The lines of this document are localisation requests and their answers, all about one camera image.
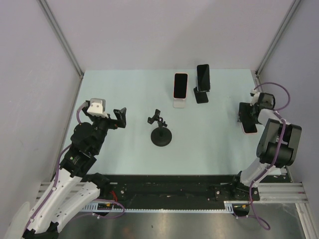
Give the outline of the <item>black phone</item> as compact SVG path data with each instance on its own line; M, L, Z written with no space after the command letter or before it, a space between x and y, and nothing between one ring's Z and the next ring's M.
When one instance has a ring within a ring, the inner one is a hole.
M197 90L199 92L210 91L210 71L208 64L197 65Z

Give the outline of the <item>left aluminium frame post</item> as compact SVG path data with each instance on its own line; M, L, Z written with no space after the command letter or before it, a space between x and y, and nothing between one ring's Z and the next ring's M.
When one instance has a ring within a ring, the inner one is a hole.
M57 40L59 41L62 49L64 50L67 58L70 60L71 65L73 66L74 70L76 71L77 75L82 79L84 76L84 72L76 59L74 52L72 51L68 40L66 39L60 24L58 23L51 7L49 6L46 0L37 0L37 3L42 10L44 16L46 17L49 25L52 28L53 33L55 34Z

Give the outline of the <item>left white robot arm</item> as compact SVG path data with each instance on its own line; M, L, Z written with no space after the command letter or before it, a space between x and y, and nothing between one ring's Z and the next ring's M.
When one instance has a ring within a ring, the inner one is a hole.
M114 110L115 119L90 103L82 106L91 122L79 122L71 136L71 144L60 154L62 160L55 177L30 210L29 220L22 234L24 239L56 239L64 227L87 204L105 199L110 193L110 181L104 175L88 176L96 162L110 129L126 127L126 108Z

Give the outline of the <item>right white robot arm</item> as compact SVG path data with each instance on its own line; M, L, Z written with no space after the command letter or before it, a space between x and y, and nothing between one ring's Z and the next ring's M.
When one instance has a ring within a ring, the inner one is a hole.
M230 195L236 200L243 199L274 170L293 164L302 133L300 126L287 122L275 110L274 95L256 90L250 95L251 102L239 104L238 121L245 134L256 133L258 124L264 130L257 145L256 159L236 175L230 187Z

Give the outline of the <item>black rectangular phone stand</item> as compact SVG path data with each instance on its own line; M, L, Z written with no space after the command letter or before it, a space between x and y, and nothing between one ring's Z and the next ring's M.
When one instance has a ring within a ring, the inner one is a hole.
M209 92L210 90L199 91L198 87L195 87L193 89L193 91L194 91L194 95L195 95L195 99L196 99L197 104L205 104L205 103L209 102L207 92Z

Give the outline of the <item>white phone stand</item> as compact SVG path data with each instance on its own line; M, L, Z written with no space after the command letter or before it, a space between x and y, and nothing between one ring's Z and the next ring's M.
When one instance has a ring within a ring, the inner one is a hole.
M173 99L173 107L178 109L185 108L186 99L174 98Z

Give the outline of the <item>black round-base phone stand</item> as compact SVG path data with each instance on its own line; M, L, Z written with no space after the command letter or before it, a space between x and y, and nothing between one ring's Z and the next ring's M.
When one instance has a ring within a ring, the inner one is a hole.
M160 110L156 109L152 117L148 117L147 122L153 124L158 123L158 127L151 132L151 141L154 145L159 147L167 146L172 140L172 133L167 128L167 123L160 116Z

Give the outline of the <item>pink phone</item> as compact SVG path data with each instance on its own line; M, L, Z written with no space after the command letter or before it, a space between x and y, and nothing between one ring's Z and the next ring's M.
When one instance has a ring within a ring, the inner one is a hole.
M255 124L241 123L241 125L242 125L243 132L245 134L255 134L255 133L257 133L257 128L256 128Z

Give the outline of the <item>pink-cased phone on stand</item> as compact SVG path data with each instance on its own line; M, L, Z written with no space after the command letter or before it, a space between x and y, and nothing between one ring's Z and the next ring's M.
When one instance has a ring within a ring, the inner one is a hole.
M175 73L174 75L174 89L173 97L175 99L185 99L187 95L187 73Z

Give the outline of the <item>right aluminium frame post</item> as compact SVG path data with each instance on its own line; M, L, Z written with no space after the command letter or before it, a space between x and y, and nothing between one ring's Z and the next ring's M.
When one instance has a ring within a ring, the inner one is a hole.
M259 77L265 67L265 65L267 64L267 62L269 61L271 55L273 54L277 44L279 43L279 41L281 40L282 36L284 35L285 31L287 30L290 22L292 21L294 15L296 14L296 12L298 11L298 8L300 7L301 3L303 2L303 0L293 0L287 13L285 14L279 28L277 29L269 47L266 50L266 53L264 54L261 62L259 63L255 74L257 77Z

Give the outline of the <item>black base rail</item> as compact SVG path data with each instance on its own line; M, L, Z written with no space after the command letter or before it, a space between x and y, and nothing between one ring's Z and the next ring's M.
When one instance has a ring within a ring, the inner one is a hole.
M88 174L98 199L115 199L129 209L217 209L224 201L261 201L262 188L286 179L266 176L248 192L234 188L236 175L102 175Z

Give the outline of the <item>aluminium frame post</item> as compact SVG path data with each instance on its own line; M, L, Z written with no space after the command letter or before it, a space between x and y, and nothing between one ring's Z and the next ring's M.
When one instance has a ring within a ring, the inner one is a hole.
M296 12L298 11L298 8L300 7L301 3L303 2L303 0L293 0L287 13L285 14L279 28L277 29L269 47L266 50L266 53L264 54L261 62L259 63L255 74L257 77L259 77L265 67L265 65L267 64L267 62L269 61L271 55L273 54L277 44L279 43L279 41L281 40L282 36L284 35L285 31L287 30L290 22L292 21L294 15L296 14Z
M70 60L71 65L73 66L74 70L76 71L77 75L82 79L84 76L84 72L76 59L74 52L72 51L68 40L66 39L60 24L58 23L51 7L49 6L46 0L37 0L37 3L42 10L44 16L46 17L49 25L52 28L53 33L55 34L57 40L59 41L62 49L64 50L67 58Z

